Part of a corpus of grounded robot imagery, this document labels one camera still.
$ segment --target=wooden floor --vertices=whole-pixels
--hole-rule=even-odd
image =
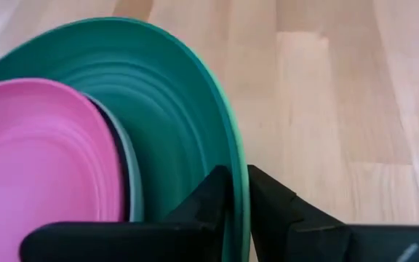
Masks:
[[[206,60],[249,163],[343,221],[419,223],[419,1],[0,0],[0,56],[110,15]]]

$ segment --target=stacked plates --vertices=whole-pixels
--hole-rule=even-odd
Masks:
[[[45,223],[159,222],[218,164],[234,182],[224,261],[248,261],[239,131],[183,43],[147,23],[96,18],[0,59],[0,239],[10,232],[0,261],[17,261],[21,238]]]

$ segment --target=wood grain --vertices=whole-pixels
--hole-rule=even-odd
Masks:
[[[419,1],[0,0],[0,56],[109,15],[199,54],[248,162],[344,221],[419,223]]]

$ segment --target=light wood plank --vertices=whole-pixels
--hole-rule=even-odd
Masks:
[[[413,166],[350,164],[356,223],[419,223]]]
[[[275,0],[232,0],[226,90],[233,99],[274,95]]]
[[[347,160],[410,164],[372,2],[278,0],[277,15],[280,30],[329,39]]]
[[[247,162],[276,179],[289,175],[283,167],[281,108],[277,98],[233,99],[232,106],[242,132]]]
[[[133,17],[147,21],[152,7],[153,0],[118,0],[113,16]]]
[[[419,187],[419,1],[375,1],[375,9]]]
[[[36,32],[41,33],[85,18],[111,16],[116,2],[117,0],[49,0]]]
[[[332,85],[330,43],[316,33],[279,33],[278,79],[284,174],[300,197],[335,217],[353,218]]]

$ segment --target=teal plate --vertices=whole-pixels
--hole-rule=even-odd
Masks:
[[[223,88],[181,41],[127,18],[82,20],[53,29],[0,59],[0,81],[42,77],[105,105],[132,140],[145,221],[160,221],[217,164],[230,168],[224,261],[248,261],[250,193],[242,139]]]
[[[131,222],[143,221],[142,179],[132,141],[113,112],[99,100],[90,97],[88,94],[86,96],[106,120],[114,137],[114,143],[116,144],[119,160],[121,161],[122,172],[124,173],[124,187],[126,189],[124,191],[127,196],[125,201],[127,205],[125,207],[127,220]]]

